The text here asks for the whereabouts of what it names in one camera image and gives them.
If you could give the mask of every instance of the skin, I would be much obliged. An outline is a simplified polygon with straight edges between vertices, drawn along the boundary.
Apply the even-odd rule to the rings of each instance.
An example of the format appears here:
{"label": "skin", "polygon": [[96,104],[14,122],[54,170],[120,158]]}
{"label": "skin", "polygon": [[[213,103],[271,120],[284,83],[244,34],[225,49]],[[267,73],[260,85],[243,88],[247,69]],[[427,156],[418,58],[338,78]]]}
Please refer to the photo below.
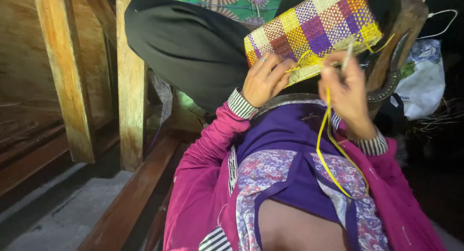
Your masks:
{"label": "skin", "polygon": [[[334,62],[343,62],[346,52],[329,55],[321,70],[319,96],[331,105],[347,124],[349,134],[363,140],[376,137],[374,124],[368,116],[365,76],[356,58],[350,57],[343,73]],[[261,107],[287,86],[290,73],[297,66],[291,59],[266,52],[266,61],[259,60],[249,70],[242,96],[254,107]],[[320,218],[274,200],[259,207],[258,224],[265,251],[273,250],[347,250],[346,232],[342,225]]]}

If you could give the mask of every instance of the woman's left hand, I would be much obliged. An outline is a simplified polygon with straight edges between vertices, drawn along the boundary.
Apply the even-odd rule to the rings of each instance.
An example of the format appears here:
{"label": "woman's left hand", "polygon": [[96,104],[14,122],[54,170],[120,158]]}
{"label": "woman's left hand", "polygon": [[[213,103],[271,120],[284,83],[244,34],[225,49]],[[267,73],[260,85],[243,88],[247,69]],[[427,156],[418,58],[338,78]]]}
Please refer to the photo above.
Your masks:
{"label": "woman's left hand", "polygon": [[242,96],[253,107],[259,108],[274,98],[289,83],[291,73],[287,70],[298,66],[292,59],[265,52],[248,71],[241,91]]}

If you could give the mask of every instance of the yellow strap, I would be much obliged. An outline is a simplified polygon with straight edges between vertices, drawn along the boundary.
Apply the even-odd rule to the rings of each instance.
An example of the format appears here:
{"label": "yellow strap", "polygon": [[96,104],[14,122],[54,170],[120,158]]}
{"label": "yellow strap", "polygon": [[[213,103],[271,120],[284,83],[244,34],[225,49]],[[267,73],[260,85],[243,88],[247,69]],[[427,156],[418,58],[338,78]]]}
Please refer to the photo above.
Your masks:
{"label": "yellow strap", "polygon": [[321,129],[319,130],[319,135],[317,136],[317,145],[316,145],[316,152],[317,152],[317,156],[319,156],[319,159],[321,160],[322,162],[322,165],[324,166],[324,169],[325,171],[328,173],[328,175],[330,176],[330,178],[332,179],[332,181],[335,183],[335,185],[337,185],[337,187],[341,190],[341,192],[343,192],[343,194],[345,194],[346,196],[348,196],[349,198],[352,198],[354,199],[351,195],[349,195],[345,189],[342,188],[342,186],[340,185],[340,183],[338,183],[338,181],[335,179],[335,177],[333,176],[332,172],[330,172],[328,166],[327,166],[327,163],[325,163],[325,160],[324,160],[324,157],[322,156],[322,153],[321,153],[321,150],[320,150],[320,146],[321,146],[321,138],[322,138],[322,132],[324,130],[324,126],[325,126],[325,122],[327,121],[327,119],[329,119],[328,121],[328,124],[327,124],[327,132],[328,132],[328,137],[330,139],[330,141],[332,141],[333,145],[335,145],[335,147],[343,154],[343,156],[348,159],[348,161],[351,163],[351,165],[353,165],[356,170],[358,170],[358,172],[361,174],[363,180],[364,180],[364,183],[366,184],[366,195],[369,194],[369,184],[368,184],[368,181],[366,180],[366,177],[364,176],[364,173],[358,168],[358,166],[350,159],[350,157],[345,153],[345,151],[339,146],[339,144],[337,143],[337,141],[332,137],[331,133],[330,133],[330,121],[332,119],[331,115],[332,115],[332,109],[330,107],[330,91],[329,89],[327,88],[326,89],[326,92],[327,92],[327,110],[324,114],[324,118],[322,118],[322,124],[321,124]]}

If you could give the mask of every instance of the black pants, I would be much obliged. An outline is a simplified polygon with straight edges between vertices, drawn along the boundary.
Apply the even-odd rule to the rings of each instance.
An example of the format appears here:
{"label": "black pants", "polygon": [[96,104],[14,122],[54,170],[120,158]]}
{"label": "black pants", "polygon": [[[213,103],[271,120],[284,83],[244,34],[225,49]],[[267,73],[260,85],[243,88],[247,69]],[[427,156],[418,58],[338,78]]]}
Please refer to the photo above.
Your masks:
{"label": "black pants", "polygon": [[[279,16],[304,0],[282,0]],[[383,15],[387,0],[368,0]],[[240,23],[205,8],[175,0],[132,0],[125,12],[128,44],[155,73],[208,112],[215,112],[249,70]],[[317,91],[314,78],[303,87]],[[301,92],[298,85],[285,93]]]}

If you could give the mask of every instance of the colorful woven basket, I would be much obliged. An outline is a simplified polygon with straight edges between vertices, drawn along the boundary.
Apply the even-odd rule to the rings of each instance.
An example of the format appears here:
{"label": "colorful woven basket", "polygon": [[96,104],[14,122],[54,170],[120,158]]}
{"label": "colorful woven basket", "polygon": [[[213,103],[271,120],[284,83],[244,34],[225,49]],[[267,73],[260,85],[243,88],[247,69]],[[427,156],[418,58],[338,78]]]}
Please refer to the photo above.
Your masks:
{"label": "colorful woven basket", "polygon": [[306,0],[248,34],[245,50],[250,67],[266,51],[298,62],[290,86],[318,75],[323,58],[353,38],[354,54],[382,38],[367,0]]}

